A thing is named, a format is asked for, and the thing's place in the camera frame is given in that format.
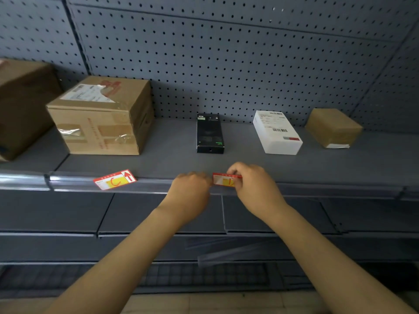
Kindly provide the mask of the red yellow price tag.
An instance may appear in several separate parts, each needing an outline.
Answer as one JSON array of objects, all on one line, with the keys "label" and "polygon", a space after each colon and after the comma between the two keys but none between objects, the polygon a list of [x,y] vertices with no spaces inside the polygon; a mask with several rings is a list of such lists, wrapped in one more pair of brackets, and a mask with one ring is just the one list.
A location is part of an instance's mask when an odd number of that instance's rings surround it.
[{"label": "red yellow price tag", "polygon": [[235,180],[242,179],[241,175],[237,174],[226,174],[226,173],[213,173],[213,185],[235,187]]}]

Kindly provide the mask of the red arrow price tag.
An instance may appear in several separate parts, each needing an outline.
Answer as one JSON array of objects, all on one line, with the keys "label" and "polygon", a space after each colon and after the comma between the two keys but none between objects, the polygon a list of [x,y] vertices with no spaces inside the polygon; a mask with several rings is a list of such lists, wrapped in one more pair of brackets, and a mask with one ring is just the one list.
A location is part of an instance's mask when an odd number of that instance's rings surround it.
[{"label": "red arrow price tag", "polygon": [[137,182],[135,176],[129,169],[118,171],[116,173],[108,174],[99,178],[93,179],[93,182],[100,190],[111,190]]}]

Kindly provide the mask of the large taped cardboard box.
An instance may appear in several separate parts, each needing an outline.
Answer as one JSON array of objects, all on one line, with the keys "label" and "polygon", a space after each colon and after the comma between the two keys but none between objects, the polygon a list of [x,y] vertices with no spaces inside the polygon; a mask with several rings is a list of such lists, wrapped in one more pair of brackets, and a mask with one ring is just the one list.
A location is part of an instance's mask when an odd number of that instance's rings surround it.
[{"label": "large taped cardboard box", "polygon": [[79,155],[140,155],[155,117],[145,79],[88,76],[46,108]]}]

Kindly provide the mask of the grey metal shelving unit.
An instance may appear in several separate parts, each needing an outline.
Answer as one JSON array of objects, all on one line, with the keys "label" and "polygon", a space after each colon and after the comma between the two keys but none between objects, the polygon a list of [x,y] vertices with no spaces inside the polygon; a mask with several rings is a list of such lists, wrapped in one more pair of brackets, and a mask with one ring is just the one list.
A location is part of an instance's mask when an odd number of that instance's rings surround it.
[{"label": "grey metal shelving unit", "polygon": [[[181,172],[264,167],[285,199],[394,291],[419,290],[419,0],[0,0],[0,58],[150,81],[139,156],[70,154],[53,126],[0,164],[0,299],[57,296],[125,239]],[[306,131],[315,108],[363,126],[350,148]],[[302,139],[266,154],[257,110]],[[223,154],[196,152],[197,114]],[[93,182],[129,169],[137,182]]]}]

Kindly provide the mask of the person's left forearm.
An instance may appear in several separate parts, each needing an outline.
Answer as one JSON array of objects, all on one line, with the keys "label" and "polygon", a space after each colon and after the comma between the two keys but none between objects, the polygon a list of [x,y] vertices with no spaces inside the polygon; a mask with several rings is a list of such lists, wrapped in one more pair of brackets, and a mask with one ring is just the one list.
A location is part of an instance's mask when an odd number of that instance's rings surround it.
[{"label": "person's left forearm", "polygon": [[186,207],[157,207],[43,314],[121,313],[157,254],[190,218]]}]

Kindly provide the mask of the person's right forearm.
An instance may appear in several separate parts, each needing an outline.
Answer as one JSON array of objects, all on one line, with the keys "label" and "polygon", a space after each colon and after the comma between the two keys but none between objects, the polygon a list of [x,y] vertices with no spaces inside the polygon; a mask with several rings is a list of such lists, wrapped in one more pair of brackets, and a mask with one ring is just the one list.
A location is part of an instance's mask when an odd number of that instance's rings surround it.
[{"label": "person's right forearm", "polygon": [[263,221],[286,244],[333,314],[419,314],[291,206],[270,207]]}]

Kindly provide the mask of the white labelled box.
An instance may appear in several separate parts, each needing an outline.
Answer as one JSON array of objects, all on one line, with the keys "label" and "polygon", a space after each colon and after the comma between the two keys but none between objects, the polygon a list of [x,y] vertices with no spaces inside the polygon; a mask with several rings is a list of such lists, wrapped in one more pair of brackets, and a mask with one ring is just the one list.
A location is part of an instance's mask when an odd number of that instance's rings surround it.
[{"label": "white labelled box", "polygon": [[257,110],[253,125],[266,154],[295,156],[303,144],[282,112]]}]

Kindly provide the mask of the black slim product box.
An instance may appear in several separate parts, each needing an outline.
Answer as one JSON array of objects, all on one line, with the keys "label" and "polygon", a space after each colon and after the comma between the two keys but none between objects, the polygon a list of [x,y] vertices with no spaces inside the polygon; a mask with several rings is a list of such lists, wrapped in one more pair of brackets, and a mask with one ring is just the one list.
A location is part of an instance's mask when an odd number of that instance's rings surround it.
[{"label": "black slim product box", "polygon": [[203,154],[223,154],[225,144],[220,116],[198,113],[196,122],[196,152]]}]

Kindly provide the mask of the small brown taped parcel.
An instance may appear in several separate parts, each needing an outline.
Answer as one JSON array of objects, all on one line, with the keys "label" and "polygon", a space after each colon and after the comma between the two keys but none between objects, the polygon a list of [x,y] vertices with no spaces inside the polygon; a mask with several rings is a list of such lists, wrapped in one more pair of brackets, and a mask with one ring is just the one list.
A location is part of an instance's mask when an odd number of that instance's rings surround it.
[{"label": "small brown taped parcel", "polygon": [[331,108],[313,109],[305,129],[328,149],[350,148],[364,130],[343,112]]}]

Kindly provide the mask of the plain brown cardboard box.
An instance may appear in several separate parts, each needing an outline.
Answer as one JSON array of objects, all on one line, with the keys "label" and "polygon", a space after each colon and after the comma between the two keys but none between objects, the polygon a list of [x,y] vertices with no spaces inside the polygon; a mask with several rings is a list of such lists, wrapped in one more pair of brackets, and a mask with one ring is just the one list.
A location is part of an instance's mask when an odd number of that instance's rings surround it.
[{"label": "plain brown cardboard box", "polygon": [[0,162],[9,162],[48,131],[46,105],[63,93],[45,62],[0,58]]}]

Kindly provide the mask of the person's left hand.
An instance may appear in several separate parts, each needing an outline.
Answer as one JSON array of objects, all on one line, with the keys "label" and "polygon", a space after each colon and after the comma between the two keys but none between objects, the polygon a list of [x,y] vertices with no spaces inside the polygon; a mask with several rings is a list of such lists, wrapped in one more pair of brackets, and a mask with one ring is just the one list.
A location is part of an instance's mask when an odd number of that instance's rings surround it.
[{"label": "person's left hand", "polygon": [[206,208],[210,188],[184,188],[177,185],[177,177],[159,205],[174,218],[181,227],[194,220]]}]

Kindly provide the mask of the person's right hand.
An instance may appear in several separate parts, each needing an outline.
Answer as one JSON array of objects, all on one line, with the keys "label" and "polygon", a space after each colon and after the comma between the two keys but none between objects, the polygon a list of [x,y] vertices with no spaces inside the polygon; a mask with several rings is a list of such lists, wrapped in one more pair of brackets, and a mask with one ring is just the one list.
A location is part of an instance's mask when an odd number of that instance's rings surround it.
[{"label": "person's right hand", "polygon": [[260,166],[259,181],[235,189],[243,205],[265,223],[289,207],[275,181]]}]

